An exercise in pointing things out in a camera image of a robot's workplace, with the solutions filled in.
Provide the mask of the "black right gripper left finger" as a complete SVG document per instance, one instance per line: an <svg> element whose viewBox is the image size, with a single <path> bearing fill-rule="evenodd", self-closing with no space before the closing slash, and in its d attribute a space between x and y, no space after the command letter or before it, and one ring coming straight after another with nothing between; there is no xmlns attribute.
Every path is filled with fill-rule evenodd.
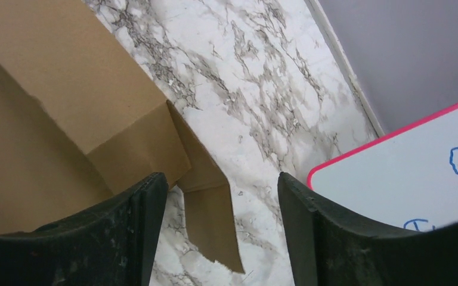
<svg viewBox="0 0 458 286"><path fill-rule="evenodd" d="M0 285L148 285L168 189L152 173L35 231L0 235Z"/></svg>

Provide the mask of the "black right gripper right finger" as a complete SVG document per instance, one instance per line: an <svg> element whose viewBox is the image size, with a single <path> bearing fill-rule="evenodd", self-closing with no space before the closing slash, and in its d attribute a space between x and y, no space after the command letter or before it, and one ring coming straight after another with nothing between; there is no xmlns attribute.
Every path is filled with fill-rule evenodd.
<svg viewBox="0 0 458 286"><path fill-rule="evenodd" d="M296 285L458 285L458 222L430 232L387 225L286 172L277 191Z"/></svg>

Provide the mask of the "brown cardboard box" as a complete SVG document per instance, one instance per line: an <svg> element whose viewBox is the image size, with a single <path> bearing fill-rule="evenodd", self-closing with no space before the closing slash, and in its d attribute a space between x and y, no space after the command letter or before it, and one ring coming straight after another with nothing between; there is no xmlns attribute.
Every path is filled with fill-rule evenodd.
<svg viewBox="0 0 458 286"><path fill-rule="evenodd" d="M173 103L81 1L0 1L0 234L31 231L153 172L188 239L243 272L230 185Z"/></svg>

